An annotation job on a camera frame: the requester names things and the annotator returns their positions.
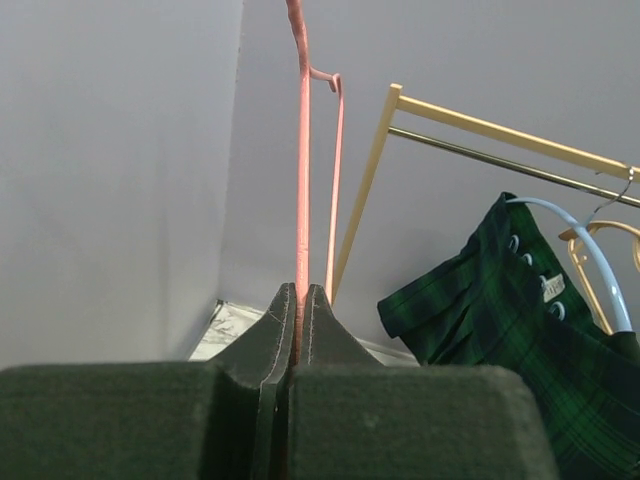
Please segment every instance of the foam block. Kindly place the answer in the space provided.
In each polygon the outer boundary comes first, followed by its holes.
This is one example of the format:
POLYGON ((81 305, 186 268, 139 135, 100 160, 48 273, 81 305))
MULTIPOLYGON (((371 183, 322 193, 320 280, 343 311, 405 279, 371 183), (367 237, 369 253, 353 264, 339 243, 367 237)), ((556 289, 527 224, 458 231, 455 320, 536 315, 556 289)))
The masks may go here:
POLYGON ((557 479, 531 392, 499 367, 296 370, 289 478, 557 479))
POLYGON ((0 479, 270 478, 286 445, 295 305, 282 285, 209 362, 0 372, 0 479))

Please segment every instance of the plaid fabric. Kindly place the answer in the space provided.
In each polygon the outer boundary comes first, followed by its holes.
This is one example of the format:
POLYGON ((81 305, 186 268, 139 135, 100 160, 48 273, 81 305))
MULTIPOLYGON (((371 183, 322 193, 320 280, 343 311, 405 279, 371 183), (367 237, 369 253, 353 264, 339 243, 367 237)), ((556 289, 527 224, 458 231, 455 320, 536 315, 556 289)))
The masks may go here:
POLYGON ((510 198, 500 196, 459 255, 379 302, 382 323, 422 364, 520 374, 563 478, 640 478, 640 365, 610 348, 528 208, 510 198), (558 274, 565 288, 545 303, 541 276, 558 274))

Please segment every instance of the pink hanger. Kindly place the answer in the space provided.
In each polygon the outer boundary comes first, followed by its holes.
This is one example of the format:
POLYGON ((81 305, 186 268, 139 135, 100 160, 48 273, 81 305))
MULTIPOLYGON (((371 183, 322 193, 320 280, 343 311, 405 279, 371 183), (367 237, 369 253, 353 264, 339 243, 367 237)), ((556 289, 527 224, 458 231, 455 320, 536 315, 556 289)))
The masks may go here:
POLYGON ((335 256, 336 224, 338 218, 338 194, 340 187, 340 160, 342 157, 342 130, 344 117, 344 96, 340 74, 329 75, 313 68, 309 60, 307 27, 302 16, 300 0, 286 0, 289 22, 298 47, 300 64, 300 121, 298 142, 298 223, 296 239, 296 295, 298 300, 295 323, 294 362, 298 362, 302 339, 304 305, 309 291, 309 217, 310 217, 310 122, 311 122, 311 78, 329 82, 332 92, 338 93, 338 128, 333 167, 333 190, 331 194, 331 218, 329 223, 329 246, 327 252, 327 273, 325 290, 332 298, 333 263, 335 256))

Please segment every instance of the gray wall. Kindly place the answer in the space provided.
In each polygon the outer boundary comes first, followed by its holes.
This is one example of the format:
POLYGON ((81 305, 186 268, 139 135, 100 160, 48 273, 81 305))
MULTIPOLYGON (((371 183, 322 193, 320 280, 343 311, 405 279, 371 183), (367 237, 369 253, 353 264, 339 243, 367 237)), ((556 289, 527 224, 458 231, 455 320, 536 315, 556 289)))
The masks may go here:
MULTIPOLYGON (((314 65, 341 72, 346 91, 339 239, 391 82, 407 95, 639 163, 635 2, 325 0, 305 2, 304 11, 314 65)), ((242 30, 220 295, 264 308, 281 282, 294 279, 298 67, 282 0, 248 1, 242 30)), ((313 101, 311 277, 322 283, 337 100, 315 82, 313 101)), ((396 120, 610 188, 624 183, 425 120, 396 120)), ((457 253, 502 190, 548 199, 578 218, 600 202, 391 138, 335 305, 339 318, 363 339, 399 347, 380 327, 376 302, 457 253)), ((561 221, 533 210, 570 268, 566 246, 554 239, 561 221)), ((638 225, 639 213, 613 206, 599 218, 638 225)), ((599 238, 639 319, 630 239, 599 238)))
POLYGON ((217 298, 241 14, 0 2, 0 367, 194 346, 217 298))

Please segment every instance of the wooden clothing rack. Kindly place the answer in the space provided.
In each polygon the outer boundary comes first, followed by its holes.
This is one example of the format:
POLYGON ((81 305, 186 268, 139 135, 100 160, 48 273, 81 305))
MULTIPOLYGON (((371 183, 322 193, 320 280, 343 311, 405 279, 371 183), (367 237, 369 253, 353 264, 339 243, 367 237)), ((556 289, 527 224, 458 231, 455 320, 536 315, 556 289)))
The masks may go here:
POLYGON ((605 173, 618 178, 628 179, 630 182, 640 182, 640 175, 638 175, 640 173, 640 169, 638 167, 629 166, 618 160, 578 150, 577 148, 552 142, 544 138, 536 137, 528 133, 520 132, 512 128, 507 128, 464 113, 408 97, 402 94, 401 85, 392 83, 389 87, 387 99, 385 100, 384 107, 382 109, 382 115, 380 116, 378 128, 369 152, 369 159, 362 175, 362 180, 360 181, 360 188, 358 189, 358 194, 353 210, 351 211, 344 241, 342 242, 342 247, 338 255, 334 271, 333 290, 331 292, 332 303, 335 301, 338 288, 340 287, 342 276, 344 274, 347 261, 349 260, 349 254, 353 247, 353 241, 360 224, 360 219, 362 218, 362 213, 367 203, 369 192, 371 191, 371 185, 373 184, 378 163, 380 162, 380 157, 389 134, 430 145, 442 150, 447 150, 458 155, 463 155, 474 160, 479 160, 484 163, 489 163, 491 165, 539 178, 558 185, 591 193, 602 198, 615 200, 625 205, 640 208, 640 199, 634 197, 621 195, 618 192, 605 190, 595 185, 579 182, 552 172, 523 165, 512 160, 489 155, 487 153, 444 142, 442 140, 393 126, 391 122, 393 121, 393 116, 397 110, 427 118, 429 120, 434 120, 445 125, 466 130, 471 133, 482 135, 483 137, 546 155, 589 170, 605 173))

